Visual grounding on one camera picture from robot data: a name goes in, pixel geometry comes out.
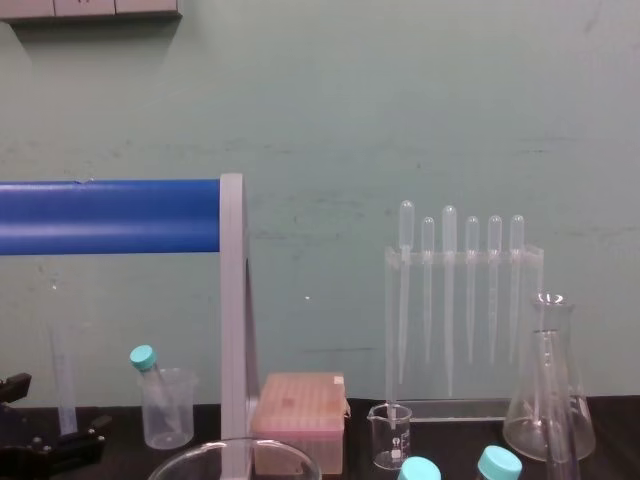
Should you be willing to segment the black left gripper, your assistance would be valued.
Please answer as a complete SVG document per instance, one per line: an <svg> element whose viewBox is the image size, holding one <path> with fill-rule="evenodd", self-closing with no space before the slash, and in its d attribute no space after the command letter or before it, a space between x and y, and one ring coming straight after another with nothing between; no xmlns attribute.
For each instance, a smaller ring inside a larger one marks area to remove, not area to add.
<svg viewBox="0 0 640 480"><path fill-rule="evenodd" d="M11 411L9 405L26 398L32 376L18 373L0 381L1 413ZM50 479L61 473L61 451L102 451L105 432L112 417L102 415L82 431L60 436L55 442L18 445L1 442L2 479Z"/></svg>

